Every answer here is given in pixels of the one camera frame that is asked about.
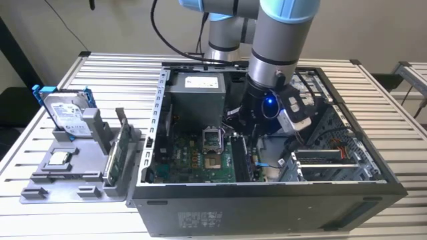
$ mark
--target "metal frame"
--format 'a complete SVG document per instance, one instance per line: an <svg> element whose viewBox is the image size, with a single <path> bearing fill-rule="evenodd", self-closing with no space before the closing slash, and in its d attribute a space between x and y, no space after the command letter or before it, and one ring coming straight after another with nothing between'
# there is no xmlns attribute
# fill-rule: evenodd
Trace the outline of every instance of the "metal frame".
<svg viewBox="0 0 427 240"><path fill-rule="evenodd" d="M400 61L392 70L427 98L427 63Z"/></svg>
<svg viewBox="0 0 427 240"><path fill-rule="evenodd" d="M161 62L191 62L175 55L92 53L79 57L59 87L93 89L101 116L115 115L109 109L124 106L129 122L147 133L145 117L153 105ZM300 59L299 66L320 67L330 78L350 112L379 149L379 153L403 186L408 197L382 211L351 232L323 234L240 235L239 239L355 239L424 240L427 238L427 141L412 118L371 75L348 60ZM32 204L19 203L28 173L41 162L52 124L40 110L15 145L0 161L0 236L32 236L31 239L149 238L136 209L124 202ZM93 224L115 219L115 224ZM206 239L235 239L210 236Z"/></svg>

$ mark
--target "motherboard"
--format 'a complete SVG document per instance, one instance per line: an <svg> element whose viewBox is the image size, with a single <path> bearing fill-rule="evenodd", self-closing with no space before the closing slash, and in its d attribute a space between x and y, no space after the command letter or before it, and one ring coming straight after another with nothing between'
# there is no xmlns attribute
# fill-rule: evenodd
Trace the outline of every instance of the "motherboard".
<svg viewBox="0 0 427 240"><path fill-rule="evenodd" d="M157 183L234 183L235 167L231 142L226 140L220 154L203 152L199 135L183 134L175 137L174 156L168 164L157 164Z"/></svg>

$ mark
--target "black cable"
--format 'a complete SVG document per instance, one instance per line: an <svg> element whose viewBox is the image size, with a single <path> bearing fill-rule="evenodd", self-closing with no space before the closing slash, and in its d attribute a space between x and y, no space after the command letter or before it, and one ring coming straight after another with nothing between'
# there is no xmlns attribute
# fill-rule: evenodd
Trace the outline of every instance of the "black cable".
<svg viewBox="0 0 427 240"><path fill-rule="evenodd" d="M420 115L422 109L423 109L423 107L420 106L420 107L418 108L418 110L416 110L415 115L414 115L414 119L416 119L416 117Z"/></svg>
<svg viewBox="0 0 427 240"><path fill-rule="evenodd" d="M295 74L296 74L296 76L298 76L302 84L304 84L304 86L306 86L306 88L307 88L307 90L308 90L308 92L310 92L310 94L311 94L311 97L312 97L312 105L314 105L314 106L318 106L318 105L316 105L316 95L315 95L315 92L314 92L312 88L310 87L310 85L308 85L306 79L303 78L300 72L299 72L299 71L295 71Z"/></svg>
<svg viewBox="0 0 427 240"><path fill-rule="evenodd" d="M203 30L206 28L206 23L208 21L210 13L204 12L203 17L202 17L202 24L200 24L200 32L199 32L199 38L198 38L198 44L195 46L195 53L200 50L202 53L202 35L203 35Z"/></svg>
<svg viewBox="0 0 427 240"><path fill-rule="evenodd" d="M51 9L53 10L56 16L59 17L59 19L60 19L61 23L64 24L67 30L68 30L68 31L71 32L71 34L73 35L75 39L77 39L77 41L79 41L80 44L83 45L84 49L85 49L87 51L89 51L89 49L87 48L87 46L85 46L84 43L81 42L80 38L76 36L76 34L73 33L73 31L72 31L72 30L69 29L69 27L67 26L67 23L64 22L60 14L56 12L56 10L55 10L55 8L52 7L52 5L51 5L51 3L48 2L48 0L44 0L44 2L47 3L47 5L48 5L48 6L51 7Z"/></svg>
<svg viewBox="0 0 427 240"><path fill-rule="evenodd" d="M191 56L190 54L182 52L176 47L174 47L169 44L169 42L167 41L167 39L163 37L161 33L159 32L159 29L156 26L156 22L155 22L156 5L157 5L157 0L153 0L152 5L151 5L151 11L149 11L151 26L152 26L155 33L157 34L157 37L161 39L163 43L168 46L168 48L172 49L179 55L182 55L183 57L186 57L188 59L202 61L202 62L211 62L211 63L234 65L235 63L232 61L224 61L224 60L216 60L216 59L208 59L208 58L203 58L203 57Z"/></svg>
<svg viewBox="0 0 427 240"><path fill-rule="evenodd" d="M318 136L318 137L315 138L315 140L312 141L312 144L315 144L315 142L318 141L318 139L319 139L323 135L326 135L326 134L328 134L328 133L339 132L339 131L347 130L347 129L351 130L352 132L356 132L351 126L342 126L342 127L338 127L338 128L332 128L332 129L326 130L323 133L319 134L319 136Z"/></svg>
<svg viewBox="0 0 427 240"><path fill-rule="evenodd" d="M268 167L270 167L270 168L274 168L274 169L282 169L282 167L271 166L270 164L268 164Z"/></svg>
<svg viewBox="0 0 427 240"><path fill-rule="evenodd" d="M402 106L403 106L403 104L406 103L406 100L407 100L407 97L408 97L410 92L411 92L411 90L412 90L412 87L414 87L414 86L411 86L411 87L408 88L408 90L407 90L407 93L406 93L404 98L403 98L402 103L400 103Z"/></svg>

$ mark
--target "white wall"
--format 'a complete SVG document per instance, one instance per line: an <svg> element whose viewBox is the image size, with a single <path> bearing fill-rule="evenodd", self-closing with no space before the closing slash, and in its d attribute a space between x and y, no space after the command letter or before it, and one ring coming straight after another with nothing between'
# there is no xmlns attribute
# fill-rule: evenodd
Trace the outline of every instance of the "white wall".
<svg viewBox="0 0 427 240"><path fill-rule="evenodd" d="M25 87L25 85L7 57L0 52L0 94L9 87Z"/></svg>
<svg viewBox="0 0 427 240"><path fill-rule="evenodd" d="M88 0L49 2L91 51L174 53L152 31L151 0L96 0L95 11ZM359 59L372 72L427 62L426 9L426 0L322 0L302 57ZM83 47L44 0L1 0L0 15L40 77L57 83ZM200 17L178 0L159 1L157 26L183 51L195 48Z"/></svg>

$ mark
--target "metal rail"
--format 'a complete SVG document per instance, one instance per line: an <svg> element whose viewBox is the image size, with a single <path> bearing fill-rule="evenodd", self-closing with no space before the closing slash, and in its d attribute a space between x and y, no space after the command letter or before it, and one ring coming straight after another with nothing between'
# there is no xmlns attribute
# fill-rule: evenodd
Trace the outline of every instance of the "metal rail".
<svg viewBox="0 0 427 240"><path fill-rule="evenodd" d="M88 86L109 125L120 125L115 108L124 107L129 123L144 133L151 124L161 62L167 61L191 60L172 55L92 53L89 57L77 58L59 87L83 89ZM362 65L354 65L348 60L323 59L302 59L298 65L323 69L408 196L351 232L210 236L203 239L427 239L424 129ZM0 237L32 236L31 239L56 240L59 236L55 235L75 238L79 234L80 239L91 240L149 238L139 213L127 208L124 202L20 204L21 189L52 143L52 129L53 123L41 109L0 162ZM108 227L99 224L105 219L113 222Z"/></svg>

